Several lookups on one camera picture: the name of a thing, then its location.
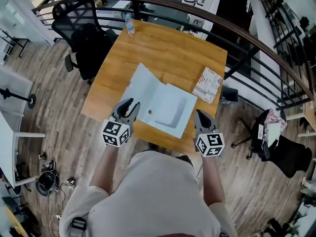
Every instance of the wooden floor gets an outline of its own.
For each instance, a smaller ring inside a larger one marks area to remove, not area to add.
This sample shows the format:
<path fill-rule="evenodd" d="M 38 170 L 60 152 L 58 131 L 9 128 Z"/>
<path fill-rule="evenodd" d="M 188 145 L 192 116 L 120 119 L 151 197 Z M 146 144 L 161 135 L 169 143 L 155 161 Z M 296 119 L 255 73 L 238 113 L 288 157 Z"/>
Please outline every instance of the wooden floor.
<path fill-rule="evenodd" d="M 98 136 L 100 124 L 80 114 L 89 86 L 81 80 L 78 71 L 67 73 L 64 57 L 70 53 L 70 48 L 66 42 L 59 40 L 53 47 L 29 43 L 21 59 L 17 57 L 18 53 L 19 47 L 16 47 L 6 64 L 34 82 L 32 93 L 37 96 L 35 108 L 25 111 L 21 130 L 46 133 L 44 140 L 25 138 L 20 141 L 19 161 L 26 162 L 31 176 L 37 175 L 41 170 L 38 154 L 46 151 L 48 159 L 57 162 L 60 182 L 74 176 L 78 185 L 88 184 L 104 146 Z M 235 149 L 230 147 L 232 142 L 247 136 L 245 128 L 236 121 L 237 118 L 242 116 L 251 122 L 260 113 L 261 110 L 240 101 L 235 105 L 219 107 L 216 116 L 227 145 L 217 162 L 226 193 L 227 209 L 240 236 L 262 229 L 272 217 L 286 222 L 297 209 L 300 182 L 305 175 L 297 173 L 288 179 L 273 163 L 263 163 L 256 155 L 246 160 L 249 144 Z M 298 138 L 296 135 L 303 132 L 298 122 L 298 119 L 291 120 L 284 135 L 309 146 L 314 152 L 316 137 Z M 120 149 L 114 189 L 130 158 L 143 149 L 146 149 L 146 143 L 136 138 L 131 138 Z M 193 160 L 198 173 L 200 158 Z M 32 192 L 22 188 L 23 197 L 37 216 L 42 235 L 51 236 L 49 222 L 51 216 L 59 214 L 62 209 L 64 195 L 52 193 L 48 198 L 42 197 L 34 184 L 30 188 Z M 65 186 L 63 190 L 66 204 L 72 191 Z M 54 231 L 58 229 L 56 218 L 53 218 L 51 226 L 54 235 L 58 236 L 58 232 Z"/>

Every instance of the white t-shirt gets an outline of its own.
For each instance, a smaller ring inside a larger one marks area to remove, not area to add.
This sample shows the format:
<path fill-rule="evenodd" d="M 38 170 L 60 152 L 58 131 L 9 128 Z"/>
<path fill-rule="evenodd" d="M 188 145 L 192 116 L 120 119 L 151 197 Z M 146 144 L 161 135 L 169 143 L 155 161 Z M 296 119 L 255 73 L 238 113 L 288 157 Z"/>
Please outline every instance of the white t-shirt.
<path fill-rule="evenodd" d="M 237 236 L 225 206 L 205 204 L 193 167 L 154 151 L 132 158 L 111 196 L 96 186 L 77 187 L 60 221 L 61 237 L 70 235 L 75 217 L 87 219 L 92 237 L 218 237 L 221 229 Z"/>

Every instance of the open box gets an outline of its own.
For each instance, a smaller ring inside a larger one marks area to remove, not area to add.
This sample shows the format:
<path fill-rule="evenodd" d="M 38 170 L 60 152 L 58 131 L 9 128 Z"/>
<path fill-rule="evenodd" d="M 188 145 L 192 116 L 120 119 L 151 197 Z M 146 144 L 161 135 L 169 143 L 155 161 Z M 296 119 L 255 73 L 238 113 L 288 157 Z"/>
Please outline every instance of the open box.
<path fill-rule="evenodd" d="M 140 102 L 137 119 L 181 138 L 197 97 L 171 84 L 160 82 L 142 63 L 136 69 L 121 100 Z"/>

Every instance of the wooden tabletop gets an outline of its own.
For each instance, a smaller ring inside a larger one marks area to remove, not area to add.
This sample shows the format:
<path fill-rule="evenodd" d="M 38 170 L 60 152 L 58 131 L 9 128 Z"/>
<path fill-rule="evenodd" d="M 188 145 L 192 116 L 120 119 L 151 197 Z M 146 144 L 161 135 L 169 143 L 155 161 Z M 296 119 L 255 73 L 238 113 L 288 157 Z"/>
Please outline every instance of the wooden tabletop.
<path fill-rule="evenodd" d="M 6 214 L 8 215 L 9 220 L 13 224 L 14 229 L 18 232 L 18 234 L 29 237 L 29 235 L 26 233 L 24 228 L 22 227 L 21 223 L 18 221 L 18 219 L 14 216 L 13 212 L 9 209 L 9 207 L 4 207 Z"/>
<path fill-rule="evenodd" d="M 134 20 L 135 34 L 126 29 L 117 38 L 96 76 L 81 113 L 102 122 L 118 103 L 139 63 L 143 63 L 161 82 L 192 93 L 205 67 L 224 76 L 227 51 L 189 34 L 164 26 Z M 212 104 L 197 99 L 195 109 L 215 116 L 221 86 Z M 142 140 L 195 154 L 193 114 L 181 139 L 139 120 L 134 135 Z"/>

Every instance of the plastic bottle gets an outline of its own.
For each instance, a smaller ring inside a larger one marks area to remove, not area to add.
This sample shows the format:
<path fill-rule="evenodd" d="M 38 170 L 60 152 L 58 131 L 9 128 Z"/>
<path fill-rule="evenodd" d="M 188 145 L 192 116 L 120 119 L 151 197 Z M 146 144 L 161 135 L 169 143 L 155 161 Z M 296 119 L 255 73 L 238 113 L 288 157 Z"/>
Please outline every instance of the plastic bottle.
<path fill-rule="evenodd" d="M 128 34 L 132 36 L 135 33 L 135 27 L 134 27 L 133 19 L 130 16 L 130 14 L 126 15 L 125 24 L 126 24 Z"/>

